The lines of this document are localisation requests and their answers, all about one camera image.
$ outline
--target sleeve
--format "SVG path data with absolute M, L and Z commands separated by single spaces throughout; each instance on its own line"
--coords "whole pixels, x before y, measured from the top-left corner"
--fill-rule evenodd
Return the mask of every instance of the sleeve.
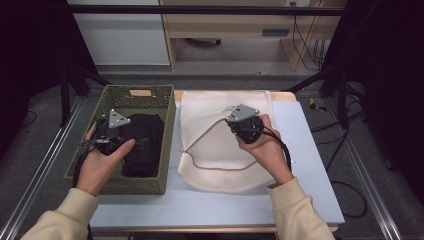
M 281 186 L 268 188 L 278 236 L 281 240 L 334 239 L 327 223 L 312 206 L 296 178 Z
M 87 239 L 87 225 L 98 205 L 96 197 L 72 188 L 59 208 L 41 215 L 22 239 Z

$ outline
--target basket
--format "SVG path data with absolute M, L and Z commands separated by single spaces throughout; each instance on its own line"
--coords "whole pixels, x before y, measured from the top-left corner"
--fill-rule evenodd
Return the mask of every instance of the basket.
M 108 115 L 111 109 L 125 117 L 132 114 L 159 114 L 165 124 L 162 148 L 159 160 L 159 170 L 156 177 L 136 178 L 122 174 L 124 161 L 112 173 L 100 194 L 107 195 L 161 195 L 165 193 L 168 176 L 169 156 L 175 120 L 174 87 L 172 85 L 158 86 L 123 86 L 108 85 L 104 88 L 100 100 L 91 118 L 88 129 L 96 119 Z M 79 147 L 65 174 L 65 179 L 72 183 L 73 173 L 82 153 Z

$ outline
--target hand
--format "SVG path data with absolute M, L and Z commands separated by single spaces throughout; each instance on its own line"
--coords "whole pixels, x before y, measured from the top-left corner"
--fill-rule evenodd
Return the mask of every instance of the hand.
M 94 125 L 85 135 L 86 140 L 90 139 L 93 131 Z M 134 143 L 134 139 L 125 142 L 109 156 L 103 155 L 98 149 L 92 149 L 81 167 L 76 187 L 93 196 L 97 196 L 119 161 L 131 151 Z
M 267 114 L 260 115 L 259 118 L 266 127 L 264 131 L 270 132 L 271 130 L 280 138 L 280 132 L 272 128 L 271 121 Z M 261 134 L 260 138 L 251 144 L 244 143 L 239 137 L 237 137 L 237 141 L 239 147 L 250 153 L 256 161 L 271 174 L 277 184 L 284 184 L 294 178 L 287 166 L 286 158 L 280 143 L 273 137 Z

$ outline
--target white tote bag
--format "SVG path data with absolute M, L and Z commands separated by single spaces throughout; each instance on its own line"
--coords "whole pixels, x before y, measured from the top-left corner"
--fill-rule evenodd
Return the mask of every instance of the white tote bag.
M 270 182 L 271 175 L 238 146 L 225 118 L 238 104 L 268 114 L 274 125 L 271 94 L 249 92 L 184 92 L 181 98 L 181 178 L 211 192 L 241 192 Z

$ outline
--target person's left hand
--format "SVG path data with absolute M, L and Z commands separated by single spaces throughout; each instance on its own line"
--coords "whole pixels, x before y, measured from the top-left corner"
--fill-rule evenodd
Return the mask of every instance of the person's left hand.
M 93 131 L 94 125 L 85 135 L 86 140 L 90 139 Z M 128 140 L 109 156 L 103 155 L 98 149 L 91 149 L 81 167 L 76 188 L 97 196 L 119 161 L 131 151 L 134 143 L 134 139 Z

